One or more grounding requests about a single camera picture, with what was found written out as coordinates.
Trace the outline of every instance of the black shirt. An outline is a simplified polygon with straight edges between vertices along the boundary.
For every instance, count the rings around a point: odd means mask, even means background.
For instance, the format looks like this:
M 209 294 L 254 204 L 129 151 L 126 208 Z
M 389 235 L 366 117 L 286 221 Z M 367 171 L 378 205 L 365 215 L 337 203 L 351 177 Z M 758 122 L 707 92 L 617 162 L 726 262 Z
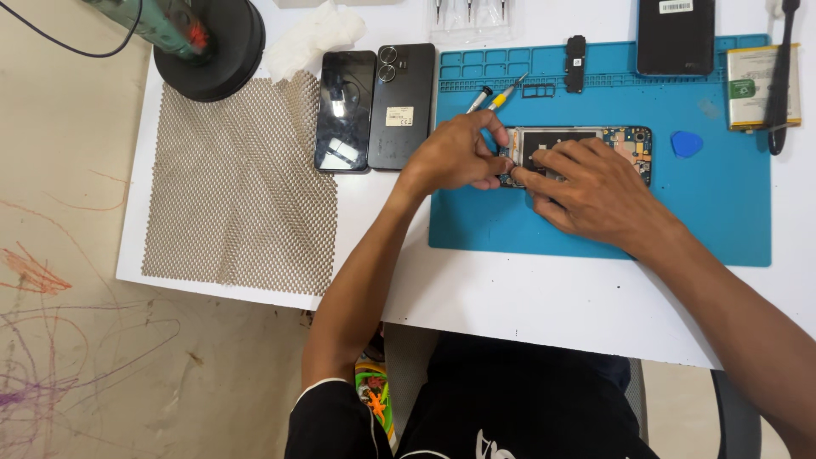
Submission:
M 599 374 L 598 359 L 447 334 L 396 455 L 354 388 L 332 380 L 292 410 L 286 458 L 656 459 L 638 436 L 625 387 Z

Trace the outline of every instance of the white table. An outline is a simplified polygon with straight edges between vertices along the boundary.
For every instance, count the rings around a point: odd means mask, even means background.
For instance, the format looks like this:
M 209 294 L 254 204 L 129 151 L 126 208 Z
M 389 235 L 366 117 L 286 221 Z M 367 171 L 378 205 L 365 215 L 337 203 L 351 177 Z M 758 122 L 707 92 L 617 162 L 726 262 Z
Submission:
M 426 42 L 427 0 L 394 6 L 356 7 L 368 34 L 355 49 Z M 588 42 L 635 38 L 636 0 L 519 0 L 518 38 L 488 47 L 565 43 L 582 34 Z M 255 0 L 264 17 L 267 43 L 274 42 L 307 10 L 279 10 Z M 816 106 L 807 84 L 816 73 L 808 45 L 816 28 L 803 2 L 794 41 L 800 49 L 805 123 Z M 765 0 L 718 0 L 717 35 L 772 32 L 781 41 L 782 23 L 765 12 Z M 440 51 L 483 48 L 485 43 L 439 46 Z M 260 69 L 256 74 L 268 74 Z M 133 162 L 117 278 L 159 287 L 246 301 L 315 310 L 320 297 L 249 287 L 160 279 L 141 274 L 152 184 L 162 79 L 151 61 Z M 787 148 L 772 159 L 773 261 L 767 269 L 732 270 L 811 336 L 816 336 L 816 128 L 791 129 Z M 396 174 L 337 175 L 338 227 L 335 273 L 374 221 Z M 383 319 L 426 328 L 558 345 L 605 354 L 718 368 L 719 362 L 692 318 L 645 267 L 633 261 L 431 249 L 430 200 L 414 218 L 394 274 Z

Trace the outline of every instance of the black phone back panel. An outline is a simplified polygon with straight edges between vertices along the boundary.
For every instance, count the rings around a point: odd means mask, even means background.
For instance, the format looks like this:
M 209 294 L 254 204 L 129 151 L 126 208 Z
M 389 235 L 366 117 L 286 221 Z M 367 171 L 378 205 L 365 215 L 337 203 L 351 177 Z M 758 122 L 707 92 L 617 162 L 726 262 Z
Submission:
M 371 168 L 401 170 L 428 138 L 436 61 L 431 43 L 379 49 L 368 149 Z
M 715 0 L 640 0 L 637 72 L 708 75 L 714 71 Z

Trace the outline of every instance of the floor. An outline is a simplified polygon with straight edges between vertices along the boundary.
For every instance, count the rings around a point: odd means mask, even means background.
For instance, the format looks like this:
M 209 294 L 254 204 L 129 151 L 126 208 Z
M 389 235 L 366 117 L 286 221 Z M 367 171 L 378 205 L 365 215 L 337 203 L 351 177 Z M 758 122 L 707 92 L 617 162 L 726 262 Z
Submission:
M 6 1 L 83 50 L 122 39 L 80 2 Z M 300 312 L 113 277 L 149 46 L 76 56 L 5 11 L 0 41 L 0 457 L 282 457 Z M 645 381 L 654 450 L 715 457 L 708 371 Z M 787 457 L 767 425 L 762 457 Z

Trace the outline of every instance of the chair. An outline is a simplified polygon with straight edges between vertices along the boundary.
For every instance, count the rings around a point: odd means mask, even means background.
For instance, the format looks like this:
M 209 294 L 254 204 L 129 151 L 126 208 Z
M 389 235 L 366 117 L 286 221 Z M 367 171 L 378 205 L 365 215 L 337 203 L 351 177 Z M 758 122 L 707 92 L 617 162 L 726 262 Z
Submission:
M 386 323 L 385 361 L 391 398 L 394 432 L 402 437 L 419 389 L 428 380 L 428 361 L 437 345 L 439 331 Z M 641 438 L 649 443 L 643 367 L 629 359 L 632 380 L 626 399 L 641 426 Z M 762 431 L 760 415 L 731 384 L 725 372 L 712 370 L 720 413 L 720 452 L 717 459 L 760 459 Z

